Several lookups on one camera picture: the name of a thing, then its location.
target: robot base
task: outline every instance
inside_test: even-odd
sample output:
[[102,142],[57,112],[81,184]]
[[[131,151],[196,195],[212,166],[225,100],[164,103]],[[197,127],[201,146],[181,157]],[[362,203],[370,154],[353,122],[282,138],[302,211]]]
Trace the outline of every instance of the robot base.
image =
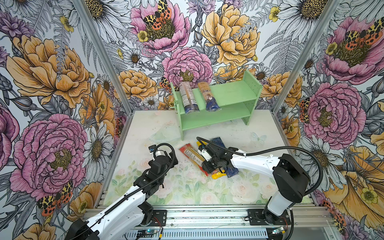
[[[246,221],[249,221],[249,224],[251,226],[260,226],[260,225],[271,225],[268,224],[266,221],[262,220],[261,216],[264,209],[248,209],[248,216],[246,217]],[[290,225],[291,219],[288,216],[287,210],[284,210],[283,214],[280,216],[279,219],[275,220],[274,224],[272,225]]]

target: pink peony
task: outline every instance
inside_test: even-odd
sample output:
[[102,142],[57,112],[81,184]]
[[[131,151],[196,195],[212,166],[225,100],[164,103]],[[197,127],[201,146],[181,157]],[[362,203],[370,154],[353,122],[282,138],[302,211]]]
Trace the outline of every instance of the pink peony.
[[31,193],[38,200],[60,192],[69,181],[77,187],[85,175],[81,165],[86,142],[81,124],[65,114],[26,127],[15,143],[18,168],[12,172],[11,189]]
[[12,142],[19,134],[19,123],[4,107],[0,106],[0,170],[7,164],[12,152]]
[[349,146],[363,130],[366,120],[357,89],[347,83],[322,83],[310,97],[307,113],[310,118],[304,124],[307,136],[315,135],[336,150]]
[[198,53],[193,48],[179,48],[163,60],[164,77],[179,86],[182,81],[189,81],[192,88],[197,87],[196,80],[212,80],[212,66],[208,56]]
[[[352,51],[345,48],[344,38],[347,31],[361,32],[374,23],[374,21],[365,22],[365,19],[358,22],[358,18],[353,20],[351,17],[347,17],[334,31],[334,36],[330,36],[327,54],[321,64],[321,68],[327,76],[331,75],[339,81],[349,81],[358,85],[366,82],[384,68],[384,37],[370,46],[364,44],[357,46]],[[334,50],[332,43],[337,44],[337,48]]]
[[[158,55],[163,52],[170,52],[174,51],[176,48],[180,46],[184,46],[188,42],[189,33],[190,33],[190,22],[189,18],[184,18],[184,15],[180,13],[179,6],[175,4],[175,6],[172,5],[172,3],[168,0],[168,8],[172,11],[171,16],[171,22],[169,24],[172,24],[174,27],[174,33],[172,34],[172,37],[164,36],[162,38],[158,38],[155,40],[152,40],[148,37],[147,41],[143,42],[143,45],[147,52],[149,52],[152,55]],[[131,25],[133,28],[131,28],[131,31],[133,34],[138,34],[140,31],[146,31],[147,25],[144,23],[143,19],[146,16],[154,15],[157,11],[157,3],[154,7],[148,5],[147,8],[144,8],[142,5],[140,5],[140,8],[132,8],[131,9]]]

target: white table surface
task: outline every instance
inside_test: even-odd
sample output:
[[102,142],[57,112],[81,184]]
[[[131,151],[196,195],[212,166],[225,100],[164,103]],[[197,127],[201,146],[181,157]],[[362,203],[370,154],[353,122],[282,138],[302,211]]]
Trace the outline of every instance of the white table surface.
[[[246,152],[257,152],[272,147],[283,146],[284,142],[279,134],[275,122],[268,110],[255,110],[250,124],[246,126],[241,119],[222,122],[206,127],[187,130],[184,141],[180,140],[175,111],[136,111],[123,145],[113,179],[108,186],[104,205],[109,205],[133,184],[137,176],[149,168],[151,155],[148,147],[159,142],[149,138],[156,132],[165,132],[177,138],[170,141],[179,164],[171,169],[165,179],[164,188],[160,189],[148,199],[152,205],[239,205],[265,204],[269,197],[277,190],[273,179],[248,170],[240,170],[240,174],[228,178],[223,176],[212,179],[205,176],[195,167],[179,148],[187,143],[197,149],[196,137],[211,139],[221,137],[226,147],[237,147]],[[266,136],[265,142],[257,141],[253,133],[261,137]],[[269,154],[281,156],[286,150]],[[303,202],[311,202],[308,197]]]

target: green shelf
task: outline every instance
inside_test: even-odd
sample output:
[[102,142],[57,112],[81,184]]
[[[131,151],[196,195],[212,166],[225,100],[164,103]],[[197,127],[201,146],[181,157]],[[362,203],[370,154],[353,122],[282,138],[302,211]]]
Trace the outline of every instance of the green shelf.
[[194,88],[192,92],[200,112],[185,114],[180,92],[175,91],[172,83],[171,87],[175,97],[175,109],[177,110],[182,140],[184,139],[184,131],[197,127],[238,118],[243,119],[243,122],[248,125],[263,88],[260,82],[246,70],[242,81],[210,86],[212,94],[215,96],[221,110],[208,112],[205,109],[205,100],[199,88]]

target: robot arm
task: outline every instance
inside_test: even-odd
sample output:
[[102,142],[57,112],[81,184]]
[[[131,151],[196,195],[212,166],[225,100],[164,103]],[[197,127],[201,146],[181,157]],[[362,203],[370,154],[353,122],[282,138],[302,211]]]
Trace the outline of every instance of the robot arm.
[[150,146],[153,160],[148,164],[151,168],[145,170],[133,186],[108,208],[86,222],[76,220],[70,226],[65,240],[114,240],[121,238],[127,229],[148,225],[153,207],[146,200],[162,185],[165,172],[178,164],[174,150],[171,149],[168,156],[165,151],[157,150],[156,145]]
[[274,178],[278,191],[269,199],[262,215],[258,216],[259,219],[274,224],[285,209],[302,201],[310,177],[292,156],[289,154],[283,154],[281,157],[274,157],[273,155],[269,157],[246,156],[246,152],[242,150],[232,147],[229,150],[243,153],[243,156],[233,154],[212,144],[202,144],[199,147],[199,152],[206,159],[202,168],[211,173],[217,168],[223,172],[225,167],[235,167],[252,170]]

